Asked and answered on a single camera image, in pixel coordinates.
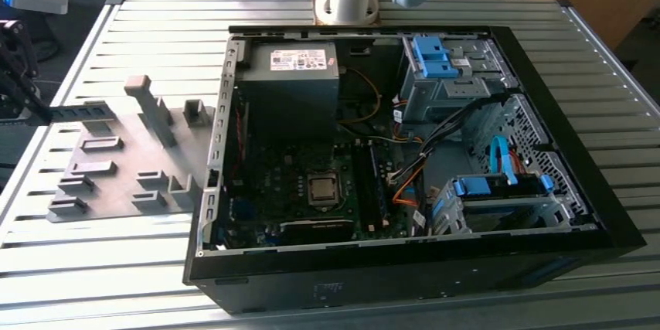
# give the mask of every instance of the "aluminum table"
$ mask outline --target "aluminum table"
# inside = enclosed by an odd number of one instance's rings
[[[384,24],[510,26],[648,246],[508,293],[231,317],[182,284],[190,214],[51,224],[78,124],[39,128],[0,197],[0,325],[10,328],[660,326],[660,109],[571,7],[551,1],[382,3]],[[230,25],[310,24],[310,0],[112,0],[54,104],[120,100],[148,74],[167,102],[215,104]]]

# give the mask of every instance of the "workbench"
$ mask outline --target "workbench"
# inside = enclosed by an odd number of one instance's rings
[[[36,131],[0,197],[0,324],[659,327],[660,109],[580,16],[555,1],[436,0],[414,10],[383,1],[380,17],[387,25],[512,28],[648,246],[531,290],[231,317],[182,284],[190,214],[63,224],[44,219],[80,127],[55,124]],[[151,76],[152,93],[167,102],[200,98],[214,104],[227,28],[311,22],[310,0],[108,0],[52,104],[122,99],[123,80],[135,74]]]

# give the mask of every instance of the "blue latch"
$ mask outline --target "blue latch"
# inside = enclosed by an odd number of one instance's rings
[[[463,187],[462,180],[454,181],[454,190],[456,191],[456,196],[466,195],[466,187]]]
[[[462,182],[470,196],[491,194],[491,187],[488,186],[486,177],[464,178]]]
[[[415,36],[415,54],[422,64],[424,77],[458,77],[459,72],[452,67],[443,42],[438,36]]]
[[[438,216],[438,213],[440,212],[440,209],[443,209],[444,206],[444,200],[440,200],[438,204],[435,204],[434,212],[432,212],[432,217]]]
[[[543,174],[540,176],[540,182],[544,185],[546,191],[551,193],[555,189],[555,182],[554,179],[550,177],[550,175]]]
[[[491,154],[490,154],[491,173],[500,172],[500,170],[498,169],[498,152],[500,154],[502,163],[503,163],[502,173],[504,173],[504,175],[508,178],[508,184],[516,185],[518,178],[516,178],[516,172],[514,171],[512,156],[508,154],[508,142],[507,142],[507,138],[503,137],[502,135],[494,136],[494,140],[491,141]]]

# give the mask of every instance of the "motherboard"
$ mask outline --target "motherboard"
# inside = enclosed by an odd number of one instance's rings
[[[230,186],[234,223],[219,238],[232,247],[268,247],[407,236],[406,213],[387,203],[392,147],[344,140],[255,148]],[[359,192],[367,182],[374,200]]]

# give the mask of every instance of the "cpu socket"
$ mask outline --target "cpu socket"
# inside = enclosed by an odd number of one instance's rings
[[[339,178],[336,172],[307,174],[310,206],[326,212],[339,205]]]

